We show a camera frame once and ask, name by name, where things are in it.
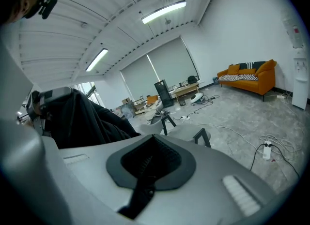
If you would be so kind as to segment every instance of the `white wall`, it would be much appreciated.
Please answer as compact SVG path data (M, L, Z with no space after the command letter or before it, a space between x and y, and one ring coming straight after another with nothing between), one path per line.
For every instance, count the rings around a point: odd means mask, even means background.
M95 81L95 86L107 109L122 105L122 100L130 97L119 71L111 73L105 80Z
M276 87L293 91L293 47L281 21L287 0L212 0L197 32L185 37L202 78L210 80L232 63L273 59Z

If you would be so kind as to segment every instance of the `striped blanket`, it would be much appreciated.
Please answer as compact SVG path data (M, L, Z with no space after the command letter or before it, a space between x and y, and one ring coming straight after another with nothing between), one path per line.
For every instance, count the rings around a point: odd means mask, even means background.
M223 75L218 80L235 81L235 80L258 80L255 75Z

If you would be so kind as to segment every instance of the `black computer tower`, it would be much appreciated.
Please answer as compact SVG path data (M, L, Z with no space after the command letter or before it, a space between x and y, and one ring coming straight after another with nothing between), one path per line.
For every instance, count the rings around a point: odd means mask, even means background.
M167 84L165 80L162 80L160 82L157 82L154 84L156 87L156 90L159 94L159 97L164 105L164 108L173 106L173 99L171 95L168 92Z

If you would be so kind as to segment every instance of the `black bag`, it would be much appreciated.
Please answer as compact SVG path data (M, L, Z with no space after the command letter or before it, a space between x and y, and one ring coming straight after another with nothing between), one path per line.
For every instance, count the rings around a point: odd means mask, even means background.
M192 76L188 77L187 82L188 82L188 84L194 84L197 82L197 79L195 76L192 75Z

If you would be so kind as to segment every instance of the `black jacket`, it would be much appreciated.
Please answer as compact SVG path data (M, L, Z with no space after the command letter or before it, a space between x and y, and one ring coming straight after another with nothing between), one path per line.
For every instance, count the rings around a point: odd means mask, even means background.
M140 135L128 120L73 89L71 96L49 105L51 136L59 149L116 142Z

